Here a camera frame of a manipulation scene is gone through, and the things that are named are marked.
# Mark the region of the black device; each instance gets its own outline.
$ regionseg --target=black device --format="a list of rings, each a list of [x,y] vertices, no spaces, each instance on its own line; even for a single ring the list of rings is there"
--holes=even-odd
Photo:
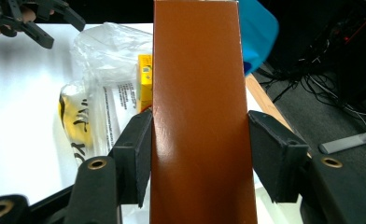
[[[331,156],[306,155],[305,142],[272,116],[249,111],[253,168],[273,202],[303,196],[303,223],[366,223],[366,185]],[[106,157],[83,162],[74,186],[28,206],[0,197],[0,223],[122,223],[121,204],[143,202],[150,173],[150,111],[131,119]]]
[[[366,0],[261,0],[279,22],[267,59],[279,77],[333,73],[339,105],[366,100]]]
[[[53,10],[63,15],[79,31],[84,30],[85,21],[63,0],[0,0],[0,31],[6,36],[16,36],[17,31],[25,32],[37,44],[51,49],[54,39],[38,27],[33,21],[24,22],[20,7],[25,4],[38,5],[37,17],[49,20]]]

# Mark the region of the yellow package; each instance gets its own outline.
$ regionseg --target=yellow package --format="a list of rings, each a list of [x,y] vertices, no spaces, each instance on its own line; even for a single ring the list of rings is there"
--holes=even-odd
[[[140,113],[153,103],[153,57],[150,54],[141,54],[138,60],[136,108]]]

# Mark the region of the black clamp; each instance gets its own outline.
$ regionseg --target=black clamp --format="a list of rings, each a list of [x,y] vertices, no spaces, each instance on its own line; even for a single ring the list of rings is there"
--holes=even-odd
[[[34,22],[23,21],[20,6],[37,4],[37,17],[49,19],[49,13],[54,10],[63,15],[63,19],[72,24],[79,31],[84,30],[85,21],[63,0],[0,0],[0,31],[6,36],[16,36],[17,31],[25,32],[37,44],[51,49],[54,39],[38,27]]]

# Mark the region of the white surface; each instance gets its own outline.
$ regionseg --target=white surface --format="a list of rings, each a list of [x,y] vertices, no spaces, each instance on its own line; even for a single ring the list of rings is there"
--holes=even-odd
[[[152,33],[152,24],[130,26]],[[0,196],[25,195],[30,204],[72,185],[77,174],[58,117],[58,99],[64,84],[81,78],[69,51],[78,31],[70,25],[41,28],[55,38],[52,49],[24,34],[0,35]],[[246,97],[248,109],[261,111],[247,90]],[[259,223],[273,223],[280,218],[270,217],[271,201],[262,199],[258,191],[263,188],[256,182]],[[144,206],[140,211],[123,206],[124,223],[148,223],[143,220],[148,220],[149,207]]]

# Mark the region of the plastic bag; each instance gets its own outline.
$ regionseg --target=plastic bag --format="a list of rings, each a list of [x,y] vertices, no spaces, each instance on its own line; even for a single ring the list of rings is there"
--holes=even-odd
[[[109,22],[76,37],[72,54],[84,75],[91,155],[107,155],[137,113],[138,55],[152,54],[152,47],[152,34]]]

